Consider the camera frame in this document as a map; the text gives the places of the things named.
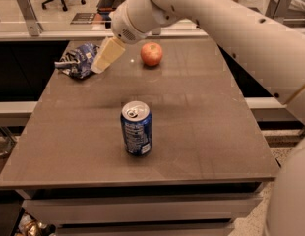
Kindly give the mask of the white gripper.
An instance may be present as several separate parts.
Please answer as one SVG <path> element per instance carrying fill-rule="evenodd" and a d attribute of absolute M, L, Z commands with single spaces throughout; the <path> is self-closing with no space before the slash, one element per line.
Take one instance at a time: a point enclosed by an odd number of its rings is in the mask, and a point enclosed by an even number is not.
<path fill-rule="evenodd" d="M 153 28 L 151 0 L 125 0 L 110 14 L 111 30 L 116 37 L 107 37 L 97 50 L 91 70 L 104 72 L 125 51 L 125 44 L 145 39 Z"/>

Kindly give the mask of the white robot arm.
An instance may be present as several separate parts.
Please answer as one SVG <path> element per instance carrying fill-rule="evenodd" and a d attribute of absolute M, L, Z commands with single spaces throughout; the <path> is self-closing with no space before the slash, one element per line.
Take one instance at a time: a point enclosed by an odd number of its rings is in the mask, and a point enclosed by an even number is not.
<path fill-rule="evenodd" d="M 188 19 L 305 126 L 305 34 L 231 0 L 126 0 L 110 18 L 113 36 L 95 56 L 94 72 L 150 31 Z M 274 181 L 263 236 L 305 236 L 305 138 Z"/>

